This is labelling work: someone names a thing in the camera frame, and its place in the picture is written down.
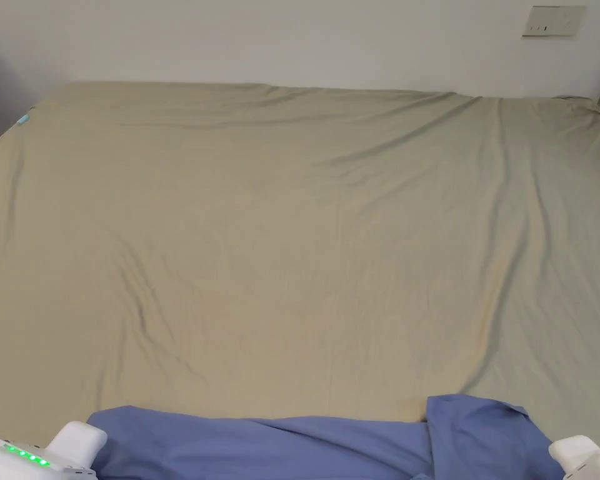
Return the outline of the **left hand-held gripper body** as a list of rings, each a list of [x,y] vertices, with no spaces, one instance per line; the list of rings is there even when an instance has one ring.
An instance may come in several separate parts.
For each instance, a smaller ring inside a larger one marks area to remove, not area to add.
[[[0,439],[0,479],[97,479],[92,465],[107,441],[102,429],[79,421],[46,447]]]

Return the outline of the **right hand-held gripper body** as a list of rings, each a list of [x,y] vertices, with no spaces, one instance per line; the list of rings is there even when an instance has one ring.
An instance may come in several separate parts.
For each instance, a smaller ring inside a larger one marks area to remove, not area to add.
[[[550,456],[564,471],[564,479],[600,479],[600,447],[587,436],[577,435],[553,442]]]

